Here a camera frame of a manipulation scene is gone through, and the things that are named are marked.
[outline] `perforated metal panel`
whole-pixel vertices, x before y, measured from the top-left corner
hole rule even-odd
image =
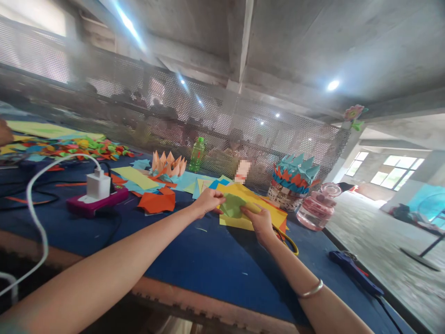
[[[35,113],[187,159],[203,136],[203,168],[233,177],[239,159],[252,160],[247,185],[258,188],[268,187],[273,165],[286,154],[314,156],[324,179],[350,134],[8,19],[0,19],[0,63],[2,88],[30,98]]]

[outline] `plastic bottle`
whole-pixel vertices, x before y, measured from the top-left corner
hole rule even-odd
[[[333,198],[342,193],[335,183],[325,183],[320,190],[320,192],[313,191],[297,212],[299,222],[313,231],[324,229],[337,205]]]
[[[201,160],[203,158],[205,150],[204,138],[198,137],[198,140],[193,145],[193,151],[191,153],[189,171],[197,173],[201,166]]]

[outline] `pink water bottle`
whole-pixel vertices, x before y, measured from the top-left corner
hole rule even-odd
[[[323,184],[319,192],[313,191],[304,200],[297,213],[299,222],[313,231],[324,229],[337,205],[333,198],[341,193],[342,190],[335,183]]]

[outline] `silver bangle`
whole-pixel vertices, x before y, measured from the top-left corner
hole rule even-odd
[[[323,281],[320,279],[319,280],[319,282],[318,282],[318,285],[316,286],[316,287],[314,287],[311,291],[309,291],[309,292],[306,292],[306,293],[304,293],[304,294],[302,294],[302,295],[299,295],[298,296],[298,298],[303,298],[303,299],[305,299],[305,298],[309,298],[309,297],[311,297],[311,296],[313,296],[314,294],[316,294],[317,292],[319,292],[320,290],[321,290],[321,288],[323,287]]]

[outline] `white cable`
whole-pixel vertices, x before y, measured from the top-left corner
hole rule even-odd
[[[1,271],[0,271],[0,278],[6,279],[9,282],[9,284],[13,286],[11,291],[12,293],[11,300],[13,305],[17,304],[19,301],[19,287],[16,284],[17,280],[11,274],[7,274]]]
[[[32,186],[34,185],[34,182],[44,172],[46,172],[48,169],[50,169],[51,167],[54,167],[55,165],[58,165],[59,163],[61,163],[64,160],[68,160],[68,159],[70,159],[72,157],[75,157],[75,156],[84,156],[84,157],[92,159],[95,162],[95,164],[97,165],[97,169],[101,170],[101,165],[99,164],[99,162],[95,158],[93,158],[92,156],[87,155],[87,154],[76,153],[76,154],[67,155],[66,157],[64,157],[62,159],[59,159],[59,160],[56,160],[56,161],[50,163],[48,166],[43,168],[40,172],[35,174],[34,177],[31,179],[31,181],[29,181],[28,186],[26,187],[26,201],[28,202],[28,209],[29,209],[29,212],[31,214],[31,217],[34,220],[34,223],[36,224],[36,226],[37,226],[37,228],[38,228],[38,230],[40,232],[40,235],[42,237],[43,256],[40,259],[40,261],[35,265],[34,268],[32,268],[29,272],[24,274],[17,281],[15,281],[14,283],[10,284],[7,288],[3,289],[0,292],[0,296],[4,295],[10,289],[12,289],[13,287],[17,286],[17,284],[19,284],[21,281],[23,281],[25,278],[27,278],[29,275],[31,275],[33,272],[35,272],[41,265],[43,265],[43,263],[45,262],[46,258],[48,257],[48,238],[46,236],[45,229],[43,228],[42,224],[40,223],[39,219],[37,218],[36,211],[34,210],[34,204],[32,203]]]

